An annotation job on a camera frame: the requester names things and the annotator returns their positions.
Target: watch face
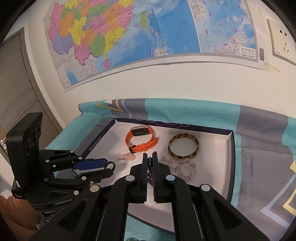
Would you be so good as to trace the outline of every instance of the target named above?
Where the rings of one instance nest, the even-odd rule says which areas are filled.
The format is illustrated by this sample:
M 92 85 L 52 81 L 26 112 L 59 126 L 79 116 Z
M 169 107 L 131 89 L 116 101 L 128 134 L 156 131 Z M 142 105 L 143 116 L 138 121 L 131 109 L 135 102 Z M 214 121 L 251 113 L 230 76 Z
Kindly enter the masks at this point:
M 131 129 L 134 137 L 149 135 L 148 126 L 137 126 Z

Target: screw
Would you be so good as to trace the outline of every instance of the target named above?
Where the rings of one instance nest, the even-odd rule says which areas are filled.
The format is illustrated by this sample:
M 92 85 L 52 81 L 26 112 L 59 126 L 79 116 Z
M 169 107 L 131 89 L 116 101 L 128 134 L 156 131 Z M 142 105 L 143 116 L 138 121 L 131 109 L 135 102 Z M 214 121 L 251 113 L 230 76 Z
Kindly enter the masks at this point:
M 91 192 L 97 192 L 98 190 L 100 190 L 100 187 L 98 185 L 92 185 L 89 190 Z
M 135 179 L 135 177 L 134 177 L 133 175 L 128 175 L 128 176 L 126 176 L 126 180 L 127 180 L 128 182 L 132 182 L 134 179 Z
M 174 175 L 167 175 L 167 176 L 165 177 L 165 179 L 168 180 L 168 181 L 174 181 L 176 178 L 175 178 Z
M 211 187 L 207 184 L 202 185 L 201 189 L 205 192 L 208 192 L 209 190 L 211 190 Z

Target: wooden door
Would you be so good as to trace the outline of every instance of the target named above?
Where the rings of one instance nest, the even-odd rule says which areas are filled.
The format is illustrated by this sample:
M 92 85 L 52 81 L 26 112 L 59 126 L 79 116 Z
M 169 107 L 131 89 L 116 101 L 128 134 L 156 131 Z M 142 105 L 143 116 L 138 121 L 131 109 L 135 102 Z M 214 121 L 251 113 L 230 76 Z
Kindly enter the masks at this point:
M 29 80 L 23 61 L 20 34 L 0 47 L 0 153 L 9 162 L 5 146 L 8 131 L 30 112 L 43 112 L 40 149 L 59 134 L 42 108 Z

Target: map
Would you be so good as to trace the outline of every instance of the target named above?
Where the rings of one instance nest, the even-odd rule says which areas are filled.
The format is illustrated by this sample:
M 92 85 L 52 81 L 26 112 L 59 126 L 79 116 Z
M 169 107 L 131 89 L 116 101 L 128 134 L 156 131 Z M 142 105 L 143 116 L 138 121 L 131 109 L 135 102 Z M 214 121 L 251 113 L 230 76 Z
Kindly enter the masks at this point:
M 149 59 L 213 55 L 257 61 L 245 0 L 54 1 L 45 19 L 65 89 Z

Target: power socket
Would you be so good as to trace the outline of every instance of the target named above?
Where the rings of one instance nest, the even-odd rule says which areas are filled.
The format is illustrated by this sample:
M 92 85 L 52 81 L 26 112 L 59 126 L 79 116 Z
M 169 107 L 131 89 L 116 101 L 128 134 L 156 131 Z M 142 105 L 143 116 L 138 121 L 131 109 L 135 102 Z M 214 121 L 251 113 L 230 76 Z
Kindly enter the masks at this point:
M 273 55 L 296 64 L 295 42 L 289 31 L 281 24 L 271 19 L 267 19 L 267 22 L 271 35 Z

